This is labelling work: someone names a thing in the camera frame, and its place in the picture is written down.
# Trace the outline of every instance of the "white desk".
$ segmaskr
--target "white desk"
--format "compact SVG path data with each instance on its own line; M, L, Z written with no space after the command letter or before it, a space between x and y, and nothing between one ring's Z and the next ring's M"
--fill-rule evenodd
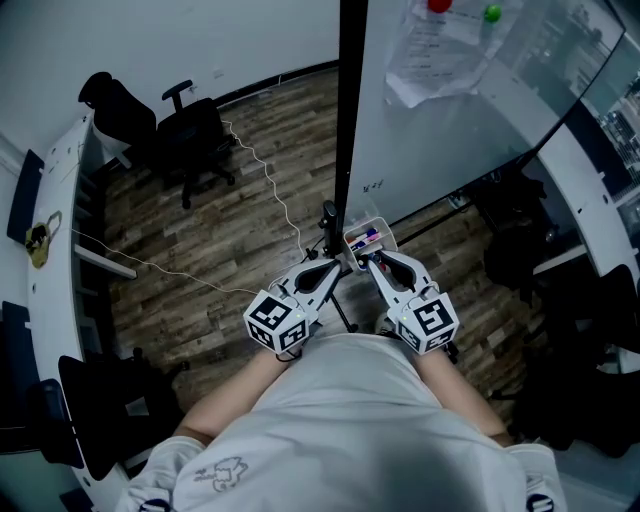
M560 120L558 115L500 62L493 63L487 76L479 93L513 125L531 148L536 146ZM571 131L562 125L540 149L538 158L571 210L584 246L542 263L534 273L586 253L599 276L625 264L637 283L640 269L622 219L598 171Z
M598 275L624 264L637 283L640 269L618 209L571 131L562 125L538 158L569 206Z
M73 236L75 234L70 228L76 208L78 180L84 179L80 176L80 171L89 160L83 157L83 149L85 145L89 145L89 139L93 136L91 124L90 116L78 120L49 150L45 157L35 204L34 224L46 223L49 216L56 211L62 213L60 228L49 247L47 263L40 269L34 268L31 262L28 263L27 305L40 380L56 379L60 382L60 356L84 360L76 319L72 270L76 249ZM94 160L92 165L99 166L99 161ZM113 264L104 264L104 261L108 261L105 258L86 250L84 256L83 259L87 261L106 265L113 270ZM120 465L116 465L106 478L99 482L91 478L86 467L72 469L93 501L94 510L100 512L111 512L115 508L123 486L129 481Z

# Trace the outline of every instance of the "whiteboard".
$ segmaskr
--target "whiteboard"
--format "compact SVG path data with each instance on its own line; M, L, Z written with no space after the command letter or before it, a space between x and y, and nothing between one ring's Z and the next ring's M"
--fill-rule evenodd
M369 0L347 200L349 210L366 196L389 223L535 147L623 32L600 0L525 0L477 94L408 109L384 100L405 8L404 1Z

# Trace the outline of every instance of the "person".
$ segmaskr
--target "person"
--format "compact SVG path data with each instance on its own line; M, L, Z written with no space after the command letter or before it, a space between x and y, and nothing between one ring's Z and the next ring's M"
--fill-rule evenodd
M566 510L553 452L512 445L443 350L403 346L261 350L153 449L117 511Z

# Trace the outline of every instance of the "office chair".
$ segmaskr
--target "office chair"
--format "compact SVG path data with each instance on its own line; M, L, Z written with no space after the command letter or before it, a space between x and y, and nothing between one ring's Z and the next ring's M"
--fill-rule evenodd
M102 480L116 463L172 434L183 413L171 381L187 368L183 363L163 375L139 349L126 360L82 362L62 356L61 383L49 379L27 392L28 428L47 462L76 468L86 464L91 476ZM149 414L130 415L127 405L140 398Z
M597 367L608 359L607 344L640 353L640 302L633 278L620 265L595 282L569 278L567 283L570 289L549 290L545 303L552 354L526 357L522 390L498 391L492 398L516 400L512 434L540 437L557 450L580 439L620 457L640 442L632 398L640 393L640 371L610 374ZM575 320L587 319L589 328L578 332Z
M132 146L153 171L168 176L175 169L184 171L182 206L191 207L191 188L201 170L211 170L227 180L235 178L220 169L218 162L230 154L235 138L224 135L218 109L211 98L182 106L180 93L193 85L182 82L162 95L171 98L175 113L164 119L156 130L153 111L138 101L107 72L92 75L80 91L78 101L95 110L94 126L102 134Z

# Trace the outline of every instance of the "baseboard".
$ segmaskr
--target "baseboard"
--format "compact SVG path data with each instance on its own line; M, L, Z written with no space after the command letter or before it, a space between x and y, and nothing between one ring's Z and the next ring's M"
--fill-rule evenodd
M329 62L323 62L322 64L316 64L314 66L308 66L306 68L296 69L294 71L288 71L286 73L282 73L280 75L275 75L270 78L266 78L264 80L260 80L251 85L247 85L246 87L242 87L240 89L236 89L227 94L223 94L218 98L215 98L213 101L216 104L216 107L220 108L225 105L229 105L236 101L242 100L244 98L248 98L249 96L253 96L265 89L269 89L270 87L274 87L277 85L282 85L283 83L290 82L292 80L296 80L298 78L312 75L314 73L320 73L322 71L327 71L329 69L337 69L338 61L332 60ZM116 158L112 158L106 164L104 164L98 171L96 172L106 172L108 170L112 170L120 164Z

